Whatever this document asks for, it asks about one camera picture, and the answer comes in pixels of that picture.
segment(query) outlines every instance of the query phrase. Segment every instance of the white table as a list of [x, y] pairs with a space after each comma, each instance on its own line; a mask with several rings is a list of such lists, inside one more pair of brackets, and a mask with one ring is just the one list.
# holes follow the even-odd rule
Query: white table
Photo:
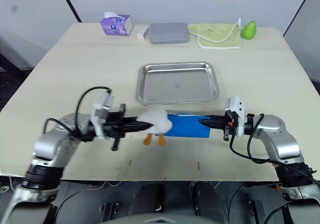
[[[320, 97], [277, 29], [259, 28], [253, 40], [243, 40], [243, 47], [234, 50], [201, 49], [194, 36], [188, 43], [152, 45], [137, 40], [138, 29], [136, 25], [129, 37], [122, 37], [105, 35], [98, 23], [70, 27], [0, 112], [0, 174], [23, 176], [44, 120], [74, 112], [86, 89], [97, 85], [112, 88], [112, 111], [125, 103], [126, 116], [136, 116], [148, 108], [135, 99], [138, 69], [147, 63], [185, 61], [212, 64], [220, 96], [213, 102], [163, 106], [167, 111], [222, 115], [226, 99], [237, 94], [247, 113], [281, 117], [306, 163], [320, 170]], [[98, 95], [88, 95], [81, 112], [89, 113]], [[127, 134], [117, 152], [111, 151], [112, 140], [81, 143], [63, 178], [277, 180], [271, 164], [258, 165], [234, 155], [221, 130], [212, 130], [210, 139], [167, 137], [165, 147], [157, 145], [157, 138], [144, 146], [144, 137]], [[244, 153], [247, 140], [236, 138], [236, 149]], [[252, 142], [252, 153], [266, 157], [262, 142]], [[319, 173], [314, 176], [320, 179]]]

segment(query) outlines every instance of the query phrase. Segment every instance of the pear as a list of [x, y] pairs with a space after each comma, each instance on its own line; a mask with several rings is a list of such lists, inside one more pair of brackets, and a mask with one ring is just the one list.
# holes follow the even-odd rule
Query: pear
[[252, 39], [257, 32], [257, 26], [255, 21], [251, 21], [248, 23], [242, 30], [241, 35], [242, 38]]

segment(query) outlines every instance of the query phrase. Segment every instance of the purple tissue box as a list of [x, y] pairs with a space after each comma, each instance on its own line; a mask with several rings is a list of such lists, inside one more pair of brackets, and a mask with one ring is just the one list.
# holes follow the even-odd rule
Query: purple tissue box
[[105, 12], [100, 22], [105, 34], [129, 36], [133, 24], [130, 15]]

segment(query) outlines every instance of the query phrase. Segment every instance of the blue towel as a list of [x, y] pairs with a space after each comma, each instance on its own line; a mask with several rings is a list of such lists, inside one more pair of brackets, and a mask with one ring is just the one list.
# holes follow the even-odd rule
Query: blue towel
[[206, 116], [191, 115], [186, 113], [168, 114], [172, 121], [172, 128], [165, 133], [170, 137], [209, 138], [210, 128], [198, 122], [200, 119], [209, 119]]

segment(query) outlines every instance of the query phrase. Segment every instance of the gray wall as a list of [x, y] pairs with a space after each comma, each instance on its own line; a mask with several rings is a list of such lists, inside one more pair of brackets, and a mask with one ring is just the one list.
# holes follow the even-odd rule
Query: gray wall
[[320, 82], [320, 0], [306, 0], [284, 38], [311, 80]]
[[[282, 33], [303, 0], [71, 0], [84, 22], [104, 11], [128, 13], [134, 23], [255, 20]], [[0, 49], [20, 68], [35, 66], [76, 22], [65, 0], [0, 0]]]

